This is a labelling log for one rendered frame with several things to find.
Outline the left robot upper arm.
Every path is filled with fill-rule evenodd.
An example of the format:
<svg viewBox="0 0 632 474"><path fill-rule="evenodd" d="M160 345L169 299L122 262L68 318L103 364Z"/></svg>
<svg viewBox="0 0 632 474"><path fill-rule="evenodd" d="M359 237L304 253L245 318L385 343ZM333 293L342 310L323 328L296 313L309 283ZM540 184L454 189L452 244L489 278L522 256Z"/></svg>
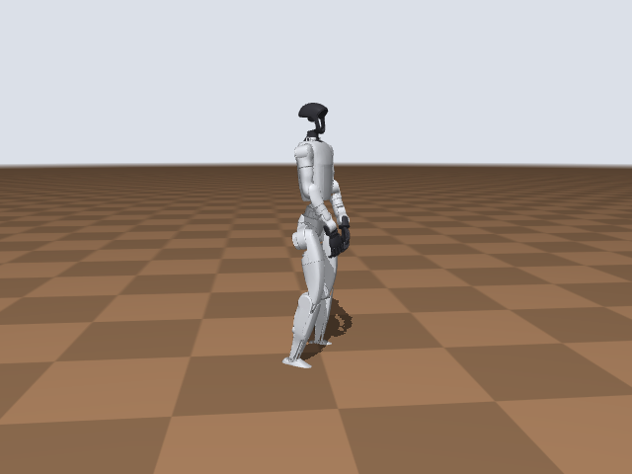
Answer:
<svg viewBox="0 0 632 474"><path fill-rule="evenodd" d="M329 145L329 146L330 146L330 149L331 149L331 152L332 152L332 158L333 158L334 151L333 151L332 146L331 145ZM333 165L333 169L332 169L332 192L331 192L331 194L337 193L339 191L339 185L338 185L337 181L334 180L334 174L335 174L335 170L334 170L334 165Z"/></svg>

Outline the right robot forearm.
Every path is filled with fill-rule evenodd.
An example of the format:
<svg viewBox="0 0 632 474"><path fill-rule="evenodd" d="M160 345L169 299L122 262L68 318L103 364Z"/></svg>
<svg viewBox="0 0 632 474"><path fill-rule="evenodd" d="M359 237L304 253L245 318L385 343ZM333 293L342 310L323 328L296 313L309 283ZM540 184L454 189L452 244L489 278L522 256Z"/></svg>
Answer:
<svg viewBox="0 0 632 474"><path fill-rule="evenodd" d="M318 221L322 224L322 226L328 226L330 233L333 232L337 228L337 225L324 204L319 187L317 185L311 185L308 189L308 193L311 199L309 205L316 213Z"/></svg>

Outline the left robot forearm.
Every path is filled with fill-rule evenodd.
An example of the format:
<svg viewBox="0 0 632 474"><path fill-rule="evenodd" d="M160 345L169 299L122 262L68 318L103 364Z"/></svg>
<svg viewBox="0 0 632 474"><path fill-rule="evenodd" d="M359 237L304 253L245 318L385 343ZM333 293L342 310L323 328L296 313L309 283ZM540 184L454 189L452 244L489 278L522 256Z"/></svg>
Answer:
<svg viewBox="0 0 632 474"><path fill-rule="evenodd" d="M329 199L330 203L332 204L333 210L334 210L334 214L337 218L337 223L340 226L342 224L342 217L345 215L347 218L349 218L346 214L346 210L344 207L344 204L342 202L342 196L341 196L341 192L340 192L340 187L339 187L339 191L337 193L334 193L333 195L331 195L331 198ZM350 219L349 219L350 222Z"/></svg>

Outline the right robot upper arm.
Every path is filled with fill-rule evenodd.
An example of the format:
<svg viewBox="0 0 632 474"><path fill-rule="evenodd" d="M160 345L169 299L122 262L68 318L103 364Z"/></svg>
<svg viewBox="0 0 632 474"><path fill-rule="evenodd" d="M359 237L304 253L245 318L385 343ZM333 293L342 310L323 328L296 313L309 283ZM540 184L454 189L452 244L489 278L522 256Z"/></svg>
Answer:
<svg viewBox="0 0 632 474"><path fill-rule="evenodd" d="M314 156L312 145L304 144L304 145L297 146L294 149L294 156L298 164L299 177L300 177L303 195L306 198L310 199L308 189L311 185L315 185L312 183L312 178L313 178L312 159Z"/></svg>

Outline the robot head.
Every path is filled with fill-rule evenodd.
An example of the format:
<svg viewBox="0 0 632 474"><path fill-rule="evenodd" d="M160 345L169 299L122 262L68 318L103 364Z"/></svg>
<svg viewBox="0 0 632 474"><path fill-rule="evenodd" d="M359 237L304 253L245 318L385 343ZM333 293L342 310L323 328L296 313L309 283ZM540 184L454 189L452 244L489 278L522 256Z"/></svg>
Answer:
<svg viewBox="0 0 632 474"><path fill-rule="evenodd" d="M316 137L315 141L322 142L319 139L319 134L323 134L325 132L325 115L327 114L328 109L318 103L309 103L304 105L299 111L300 118L308 118L309 121L315 122L316 128L313 130L307 131L306 137ZM321 127L319 120L321 121ZM307 141L309 138L307 138ZM306 138L303 140L306 141Z"/></svg>

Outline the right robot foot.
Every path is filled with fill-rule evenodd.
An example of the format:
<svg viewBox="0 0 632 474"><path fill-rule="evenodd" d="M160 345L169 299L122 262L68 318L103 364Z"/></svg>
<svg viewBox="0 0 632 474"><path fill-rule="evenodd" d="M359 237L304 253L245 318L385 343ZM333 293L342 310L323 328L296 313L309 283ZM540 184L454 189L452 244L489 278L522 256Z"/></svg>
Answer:
<svg viewBox="0 0 632 474"><path fill-rule="evenodd" d="M295 359L295 358L294 358L294 359ZM290 360L292 360L292 359L290 359ZM304 367L304 368L310 368L310 367L312 367L312 365L308 364L307 362L305 362L305 361L304 361L304 360L302 360L301 358L299 358L299 359L298 359L297 361L295 361L295 362L293 362L293 361L292 361L292 362L290 362L290 361L289 361L289 357L285 357L285 358L282 360L282 363L285 363L285 364L290 364L290 365L293 365L293 366L298 366L298 367Z"/></svg>

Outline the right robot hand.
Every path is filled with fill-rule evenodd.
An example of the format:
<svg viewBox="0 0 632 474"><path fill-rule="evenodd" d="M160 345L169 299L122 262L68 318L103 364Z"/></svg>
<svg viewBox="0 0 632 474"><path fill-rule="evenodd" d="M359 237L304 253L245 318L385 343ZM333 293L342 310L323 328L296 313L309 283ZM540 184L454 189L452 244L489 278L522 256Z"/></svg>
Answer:
<svg viewBox="0 0 632 474"><path fill-rule="evenodd" d="M328 226L324 225L323 227L326 235L329 236L329 245L331 248L331 256L328 258L336 257L344 250L342 243L345 242L345 239L340 235L340 233L337 233L337 228L330 233Z"/></svg>

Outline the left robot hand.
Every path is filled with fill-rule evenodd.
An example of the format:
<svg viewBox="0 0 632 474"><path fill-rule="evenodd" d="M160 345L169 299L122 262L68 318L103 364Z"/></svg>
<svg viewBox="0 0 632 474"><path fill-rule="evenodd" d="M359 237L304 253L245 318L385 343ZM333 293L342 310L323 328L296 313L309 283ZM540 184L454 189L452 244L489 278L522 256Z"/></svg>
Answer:
<svg viewBox="0 0 632 474"><path fill-rule="evenodd" d="M342 229L342 237L345 239L345 242L342 243L344 247L344 250L342 252L345 252L350 245L350 231L348 229L349 227L349 219L344 215L342 217L342 224L339 226L339 229Z"/></svg>

